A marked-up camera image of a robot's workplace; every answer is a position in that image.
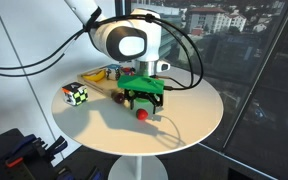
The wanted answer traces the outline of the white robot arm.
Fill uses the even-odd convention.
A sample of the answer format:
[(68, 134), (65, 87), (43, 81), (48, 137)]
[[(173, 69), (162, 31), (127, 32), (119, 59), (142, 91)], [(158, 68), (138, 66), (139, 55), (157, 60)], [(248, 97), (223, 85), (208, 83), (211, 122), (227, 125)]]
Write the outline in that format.
[(160, 60), (161, 26), (154, 23), (160, 15), (137, 8), (130, 15), (106, 18), (94, 0), (64, 0), (83, 24), (93, 46), (118, 62), (134, 62), (133, 75), (121, 75), (117, 86), (124, 98), (134, 107), (136, 99), (145, 99), (153, 110), (163, 105), (164, 81), (156, 78), (159, 72), (170, 69)]

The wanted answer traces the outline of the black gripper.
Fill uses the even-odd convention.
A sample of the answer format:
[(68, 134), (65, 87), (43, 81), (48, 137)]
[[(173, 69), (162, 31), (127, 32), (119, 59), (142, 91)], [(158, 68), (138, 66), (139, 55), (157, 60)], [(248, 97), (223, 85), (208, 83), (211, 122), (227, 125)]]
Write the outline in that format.
[(134, 108), (134, 101), (135, 98), (143, 98), (147, 99), (153, 105), (153, 114), (156, 113), (156, 109), (163, 105), (163, 95), (162, 94), (155, 94), (155, 93), (148, 93), (143, 91), (136, 91), (136, 90), (124, 90), (124, 97), (126, 100), (130, 102), (130, 109), (133, 110)]

